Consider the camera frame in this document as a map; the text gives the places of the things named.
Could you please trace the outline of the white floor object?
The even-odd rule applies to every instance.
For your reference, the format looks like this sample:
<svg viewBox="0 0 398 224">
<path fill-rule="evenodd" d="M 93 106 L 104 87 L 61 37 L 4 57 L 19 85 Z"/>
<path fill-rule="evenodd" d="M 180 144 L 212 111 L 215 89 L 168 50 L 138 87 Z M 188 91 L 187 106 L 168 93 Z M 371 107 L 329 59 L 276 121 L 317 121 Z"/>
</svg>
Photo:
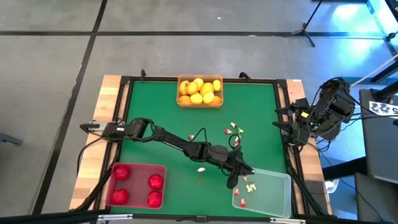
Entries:
<svg viewBox="0 0 398 224">
<path fill-rule="evenodd" d="M 328 194 L 332 194 L 338 187 L 339 179 L 325 181 L 325 188 Z"/>
</svg>

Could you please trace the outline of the white printed sticker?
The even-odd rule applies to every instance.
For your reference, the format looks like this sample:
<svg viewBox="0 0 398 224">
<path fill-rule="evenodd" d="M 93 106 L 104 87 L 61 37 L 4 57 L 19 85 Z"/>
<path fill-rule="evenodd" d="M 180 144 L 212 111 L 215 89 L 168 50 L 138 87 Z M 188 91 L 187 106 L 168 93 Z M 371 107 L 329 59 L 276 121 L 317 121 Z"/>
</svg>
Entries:
<svg viewBox="0 0 398 224">
<path fill-rule="evenodd" d="M 387 103 L 369 101 L 369 109 L 380 116 L 391 116 L 398 118 L 398 106 Z"/>
</svg>

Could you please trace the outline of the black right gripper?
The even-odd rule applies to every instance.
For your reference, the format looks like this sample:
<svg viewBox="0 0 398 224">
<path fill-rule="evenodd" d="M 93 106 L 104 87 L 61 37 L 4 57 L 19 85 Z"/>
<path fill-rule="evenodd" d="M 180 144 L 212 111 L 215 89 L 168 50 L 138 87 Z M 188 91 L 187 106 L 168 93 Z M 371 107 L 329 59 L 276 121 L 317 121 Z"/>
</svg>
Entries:
<svg viewBox="0 0 398 224">
<path fill-rule="evenodd" d="M 289 116 L 293 119 L 288 121 L 274 121 L 272 124 L 281 131 L 287 133 L 289 144 L 304 146 L 307 144 L 310 133 L 307 130 L 307 121 L 310 115 L 310 105 L 306 98 L 297 99 L 289 107 L 275 109 L 277 114 Z"/>
</svg>

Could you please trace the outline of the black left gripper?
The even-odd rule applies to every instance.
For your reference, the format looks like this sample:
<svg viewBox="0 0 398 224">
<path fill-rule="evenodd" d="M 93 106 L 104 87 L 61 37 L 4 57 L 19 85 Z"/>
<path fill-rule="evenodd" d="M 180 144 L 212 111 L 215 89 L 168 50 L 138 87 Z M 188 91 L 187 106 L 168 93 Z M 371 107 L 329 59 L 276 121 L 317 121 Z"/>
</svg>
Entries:
<svg viewBox="0 0 398 224">
<path fill-rule="evenodd" d="M 205 161 L 232 173 L 228 176 L 226 183 L 229 189 L 234 189 L 238 184 L 239 175 L 254 173 L 254 169 L 243 160 L 240 145 L 232 151 L 220 145 L 210 146 L 205 152 Z"/>
</svg>

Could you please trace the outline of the red toy apple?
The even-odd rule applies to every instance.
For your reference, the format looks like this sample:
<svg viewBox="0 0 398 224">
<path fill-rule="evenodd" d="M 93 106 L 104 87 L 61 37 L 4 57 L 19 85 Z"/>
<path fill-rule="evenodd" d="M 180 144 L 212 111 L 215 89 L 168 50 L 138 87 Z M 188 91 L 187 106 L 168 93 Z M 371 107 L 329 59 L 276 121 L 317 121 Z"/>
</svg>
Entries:
<svg viewBox="0 0 398 224">
<path fill-rule="evenodd" d="M 161 189 L 164 184 L 164 178 L 160 174 L 152 174 L 149 176 L 147 183 L 151 189 Z"/>
<path fill-rule="evenodd" d="M 114 169 L 114 176 L 116 180 L 127 180 L 131 175 L 129 166 L 117 166 Z"/>
<path fill-rule="evenodd" d="M 158 190 L 152 190 L 149 192 L 147 197 L 147 204 L 150 207 L 158 208 L 162 205 L 163 195 Z"/>
<path fill-rule="evenodd" d="M 111 202 L 115 205 L 124 205 L 129 199 L 129 192 L 126 189 L 117 189 L 112 192 Z"/>
</svg>

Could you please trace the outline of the black rig crossbar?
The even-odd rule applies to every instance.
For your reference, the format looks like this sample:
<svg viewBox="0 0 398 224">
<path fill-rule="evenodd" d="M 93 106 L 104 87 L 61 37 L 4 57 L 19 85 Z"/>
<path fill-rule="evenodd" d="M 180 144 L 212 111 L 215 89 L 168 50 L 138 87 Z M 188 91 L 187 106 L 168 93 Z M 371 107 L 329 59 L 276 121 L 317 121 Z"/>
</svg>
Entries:
<svg viewBox="0 0 398 224">
<path fill-rule="evenodd" d="M 99 216 L 108 214 L 108 210 L 74 210 L 71 212 L 0 217 L 0 224 L 81 224 L 97 221 Z"/>
</svg>

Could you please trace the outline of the black pole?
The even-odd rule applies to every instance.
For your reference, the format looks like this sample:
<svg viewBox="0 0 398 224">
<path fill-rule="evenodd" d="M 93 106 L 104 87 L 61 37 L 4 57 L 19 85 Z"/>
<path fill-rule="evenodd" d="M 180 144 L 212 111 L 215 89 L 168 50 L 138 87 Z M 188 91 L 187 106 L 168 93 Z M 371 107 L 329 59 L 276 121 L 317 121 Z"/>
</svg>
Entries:
<svg viewBox="0 0 398 224">
<path fill-rule="evenodd" d="M 376 101 L 384 101 L 398 93 L 398 81 L 386 86 L 381 90 L 372 89 L 371 92 Z"/>
</svg>

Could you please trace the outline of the orange plastic basket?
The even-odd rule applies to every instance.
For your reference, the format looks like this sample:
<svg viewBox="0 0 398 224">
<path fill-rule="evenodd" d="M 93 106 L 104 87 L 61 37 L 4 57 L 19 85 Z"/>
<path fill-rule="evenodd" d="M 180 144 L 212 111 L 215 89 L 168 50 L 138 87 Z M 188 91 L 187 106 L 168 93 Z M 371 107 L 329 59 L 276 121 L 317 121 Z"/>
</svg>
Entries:
<svg viewBox="0 0 398 224">
<path fill-rule="evenodd" d="M 178 79 L 177 79 L 177 104 L 178 104 L 180 107 L 182 107 L 182 108 L 219 108 L 219 107 L 223 104 L 223 102 L 222 102 L 222 104 L 219 105 L 219 106 L 211 105 L 210 103 L 209 103 L 209 104 L 206 104 L 206 103 L 204 103 L 204 102 L 201 103 L 201 104 L 193 104 L 193 103 L 191 103 L 190 105 L 180 105 L 180 104 L 178 103 L 178 98 L 179 98 L 180 96 L 183 96 L 183 95 L 181 95 L 181 94 L 178 92 L 179 84 L 180 84 L 182 81 L 184 81 L 184 80 L 188 80 L 189 82 L 193 82 L 194 79 L 196 79 L 196 78 L 202 78 L 203 81 L 204 81 L 204 83 L 206 83 L 206 82 L 213 83 L 214 80 L 219 80 L 219 81 L 221 82 L 221 90 L 220 90 L 220 91 L 214 91 L 213 93 L 214 93 L 215 96 L 219 96 L 219 97 L 222 98 L 223 101 L 224 101 L 224 98 L 223 98 L 223 78 L 222 78 L 222 76 L 220 76 L 220 75 L 192 75 L 192 74 L 183 74 L 183 75 L 179 75 L 179 76 L 178 76 Z"/>
</svg>

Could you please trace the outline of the black aluminium table frame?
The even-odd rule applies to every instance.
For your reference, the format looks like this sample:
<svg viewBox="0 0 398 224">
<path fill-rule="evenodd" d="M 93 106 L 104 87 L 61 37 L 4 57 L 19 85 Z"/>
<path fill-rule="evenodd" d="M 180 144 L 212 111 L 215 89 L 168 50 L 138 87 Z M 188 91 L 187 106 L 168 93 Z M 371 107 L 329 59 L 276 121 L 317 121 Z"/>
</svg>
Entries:
<svg viewBox="0 0 398 224">
<path fill-rule="evenodd" d="M 138 76 L 106 75 L 103 78 L 101 88 L 96 103 L 93 119 L 99 122 L 115 121 L 118 118 L 125 120 L 129 111 L 130 99 L 135 82 L 176 82 L 177 77 L 148 77 L 141 80 Z M 243 78 L 225 78 L 227 84 L 237 83 L 240 85 L 271 85 L 275 91 L 276 104 L 285 106 L 292 100 L 302 98 L 304 89 L 301 80 L 288 79 L 255 79 L 247 82 Z M 313 145 L 315 140 L 305 146 L 302 152 L 295 156 L 290 155 L 293 168 L 304 182 L 318 182 L 324 184 L 321 162 L 318 152 Z M 106 169 L 114 159 L 116 150 L 120 144 L 107 143 L 104 140 L 92 145 L 92 151 L 83 153 L 83 164 L 77 174 L 75 188 L 73 190 L 70 208 L 75 209 L 83 204 L 92 191 L 95 184 L 104 177 Z M 265 218 L 250 217 L 222 217 L 211 215 L 177 216 L 177 215 L 145 215 L 135 214 L 137 219 L 151 220 L 181 220 L 193 221 L 197 223 L 205 222 L 265 222 Z"/>
</svg>

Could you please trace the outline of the green table mat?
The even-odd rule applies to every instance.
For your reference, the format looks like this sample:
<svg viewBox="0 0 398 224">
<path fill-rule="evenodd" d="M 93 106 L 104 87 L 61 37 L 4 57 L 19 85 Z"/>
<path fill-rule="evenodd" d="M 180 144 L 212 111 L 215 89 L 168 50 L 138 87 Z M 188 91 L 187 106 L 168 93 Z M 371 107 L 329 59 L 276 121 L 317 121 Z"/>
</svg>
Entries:
<svg viewBox="0 0 398 224">
<path fill-rule="evenodd" d="M 228 146 L 234 138 L 224 130 L 236 123 L 243 129 L 244 160 L 253 168 L 285 172 L 285 157 L 280 130 L 272 123 L 275 91 L 271 85 L 225 84 L 224 102 L 219 108 L 182 108 L 177 104 L 177 85 L 172 82 L 135 82 L 128 119 L 149 118 L 166 131 L 183 139 L 194 135 L 214 145 Z M 211 164 L 198 172 L 200 163 L 160 142 L 125 141 L 121 162 L 158 164 L 167 169 L 161 215 L 211 215 L 249 217 L 250 211 L 234 208 L 226 176 Z M 203 183 L 197 184 L 196 178 Z"/>
</svg>

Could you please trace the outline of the black table clamp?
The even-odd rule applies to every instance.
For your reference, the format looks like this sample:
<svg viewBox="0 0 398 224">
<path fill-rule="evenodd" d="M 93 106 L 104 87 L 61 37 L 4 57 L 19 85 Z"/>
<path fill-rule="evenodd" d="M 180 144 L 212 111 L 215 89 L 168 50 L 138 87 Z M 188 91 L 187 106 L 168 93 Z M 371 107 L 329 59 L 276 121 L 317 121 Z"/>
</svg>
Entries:
<svg viewBox="0 0 398 224">
<path fill-rule="evenodd" d="M 86 132 L 103 131 L 106 127 L 106 122 L 90 121 L 89 123 L 80 124 L 80 128 Z"/>
</svg>

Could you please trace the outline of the large black equipment case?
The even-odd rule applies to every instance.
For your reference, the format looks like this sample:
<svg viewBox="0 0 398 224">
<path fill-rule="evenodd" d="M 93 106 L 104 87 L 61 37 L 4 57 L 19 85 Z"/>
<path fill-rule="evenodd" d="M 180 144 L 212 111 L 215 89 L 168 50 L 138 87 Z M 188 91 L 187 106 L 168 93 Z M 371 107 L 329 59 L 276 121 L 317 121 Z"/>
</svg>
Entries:
<svg viewBox="0 0 398 224">
<path fill-rule="evenodd" d="M 360 90 L 359 100 L 364 106 L 361 112 L 368 174 L 398 184 L 398 118 L 380 116 L 369 109 L 369 101 L 378 102 L 371 90 Z M 398 99 L 390 105 L 398 106 Z"/>
</svg>

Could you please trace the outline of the black tripod stand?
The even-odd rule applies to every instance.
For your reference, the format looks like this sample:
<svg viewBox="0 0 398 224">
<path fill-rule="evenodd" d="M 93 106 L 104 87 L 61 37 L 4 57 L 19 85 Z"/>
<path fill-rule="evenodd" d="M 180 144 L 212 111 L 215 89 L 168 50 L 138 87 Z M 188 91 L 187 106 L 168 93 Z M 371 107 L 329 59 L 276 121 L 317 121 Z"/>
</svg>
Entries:
<svg viewBox="0 0 398 224">
<path fill-rule="evenodd" d="M 302 24 L 302 28 L 301 29 L 295 30 L 293 32 L 288 32 L 287 35 L 284 35 L 284 37 L 303 36 L 303 37 L 307 38 L 307 40 L 310 42 L 310 45 L 312 47 L 316 47 L 314 41 L 312 40 L 312 38 L 310 37 L 309 33 L 307 32 L 307 27 L 308 27 L 309 23 L 311 23 L 314 15 L 317 13 L 317 11 L 318 11 L 319 7 L 321 6 L 322 2 L 323 2 L 323 0 L 319 0 L 318 1 L 318 4 L 317 4 L 316 8 L 313 10 L 313 12 L 312 12 L 311 16 L 308 18 L 308 20 Z"/>
</svg>

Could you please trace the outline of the clear plastic basket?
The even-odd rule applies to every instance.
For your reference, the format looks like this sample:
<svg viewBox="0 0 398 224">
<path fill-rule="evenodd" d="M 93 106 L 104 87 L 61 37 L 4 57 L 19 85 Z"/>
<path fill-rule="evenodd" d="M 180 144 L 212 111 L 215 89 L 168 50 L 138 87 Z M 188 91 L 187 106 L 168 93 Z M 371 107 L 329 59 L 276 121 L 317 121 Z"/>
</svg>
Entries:
<svg viewBox="0 0 398 224">
<path fill-rule="evenodd" d="M 253 182 L 256 190 L 248 193 L 246 186 Z M 239 189 L 239 196 L 234 195 L 235 189 Z M 248 176 L 248 181 L 239 177 L 238 184 L 233 189 L 232 206 L 271 217 L 289 218 L 292 215 L 291 197 L 290 175 L 255 168 L 254 173 Z M 242 198 L 246 202 L 245 207 L 240 206 Z"/>
</svg>

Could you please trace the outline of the large orange toy fruit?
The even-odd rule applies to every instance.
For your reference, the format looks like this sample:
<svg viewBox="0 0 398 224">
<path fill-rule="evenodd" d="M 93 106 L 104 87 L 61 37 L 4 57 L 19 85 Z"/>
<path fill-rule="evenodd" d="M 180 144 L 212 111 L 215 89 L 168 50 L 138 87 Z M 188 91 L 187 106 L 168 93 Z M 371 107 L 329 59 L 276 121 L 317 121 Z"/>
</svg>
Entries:
<svg viewBox="0 0 398 224">
<path fill-rule="evenodd" d="M 214 92 L 214 86 L 213 86 L 213 84 L 210 83 L 210 82 L 204 83 L 204 84 L 201 86 L 201 88 L 200 88 L 200 94 L 201 94 L 202 96 L 204 96 L 204 95 L 205 95 L 206 93 L 208 93 L 208 92 L 211 92 L 211 93 Z"/>
</svg>

